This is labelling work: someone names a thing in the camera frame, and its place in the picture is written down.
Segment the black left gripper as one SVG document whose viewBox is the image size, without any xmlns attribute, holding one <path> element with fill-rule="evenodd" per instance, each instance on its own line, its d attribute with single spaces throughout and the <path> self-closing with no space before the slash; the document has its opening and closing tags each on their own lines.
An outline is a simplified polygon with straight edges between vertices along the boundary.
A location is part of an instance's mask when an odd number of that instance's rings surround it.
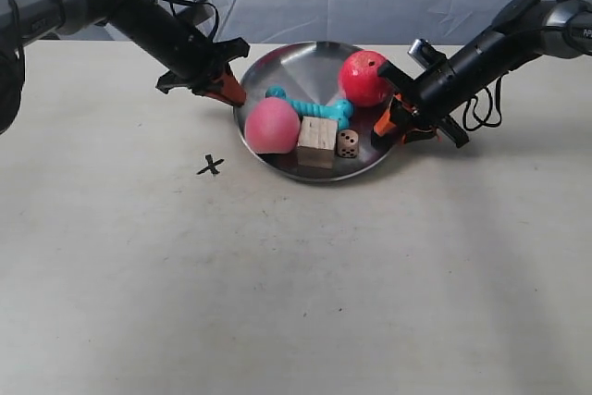
<svg viewBox="0 0 592 395">
<path fill-rule="evenodd" d="M 163 63 L 168 72 L 162 75 L 156 88 L 168 93 L 174 88 L 188 88 L 225 105 L 242 107 L 246 92 L 236 79 L 230 63 L 249 55 L 250 45 L 242 38 L 217 43 L 189 42 L 174 51 Z"/>
</svg>

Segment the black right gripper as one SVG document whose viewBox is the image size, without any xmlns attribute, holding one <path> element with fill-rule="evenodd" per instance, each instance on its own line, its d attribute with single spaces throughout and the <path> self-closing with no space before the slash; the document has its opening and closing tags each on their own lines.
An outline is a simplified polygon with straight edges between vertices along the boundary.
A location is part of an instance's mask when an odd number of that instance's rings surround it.
<svg viewBox="0 0 592 395">
<path fill-rule="evenodd" d="M 450 116 L 457 105 L 450 87 L 456 73 L 448 58 L 427 40 L 415 40 L 408 55 L 425 71 L 413 79 L 392 62 L 384 62 L 378 76 L 393 88 L 392 99 L 371 132 L 373 145 L 403 145 L 438 138 L 442 131 L 456 147 L 469 142 L 467 132 Z"/>
</svg>

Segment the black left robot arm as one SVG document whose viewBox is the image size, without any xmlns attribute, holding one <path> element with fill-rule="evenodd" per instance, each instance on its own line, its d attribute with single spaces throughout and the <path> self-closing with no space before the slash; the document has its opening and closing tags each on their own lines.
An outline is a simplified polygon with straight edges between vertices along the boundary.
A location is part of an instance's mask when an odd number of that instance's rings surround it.
<svg viewBox="0 0 592 395">
<path fill-rule="evenodd" d="M 250 46 L 242 38 L 217 41 L 217 27 L 202 33 L 198 26 L 209 18 L 220 18 L 210 0 L 2 0 L 1 130 L 10 128 L 20 109 L 25 46 L 90 26 L 113 26 L 166 67 L 156 83 L 161 93 L 187 88 L 243 106 L 247 94 L 230 64 L 246 57 Z"/>
</svg>

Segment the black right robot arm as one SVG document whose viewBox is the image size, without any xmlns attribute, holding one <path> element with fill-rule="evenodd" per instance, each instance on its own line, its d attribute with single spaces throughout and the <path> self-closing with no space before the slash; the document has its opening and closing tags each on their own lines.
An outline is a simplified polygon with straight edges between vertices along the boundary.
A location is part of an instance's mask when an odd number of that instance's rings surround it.
<svg viewBox="0 0 592 395">
<path fill-rule="evenodd" d="M 469 133 L 499 125 L 502 79 L 541 56 L 591 53 L 591 5 L 585 0 L 511 0 L 453 56 L 417 39 L 409 56 L 423 72 L 411 78 L 386 61 L 379 78 L 394 89 L 370 141 L 375 147 L 429 140 L 443 132 L 456 147 Z"/>
</svg>

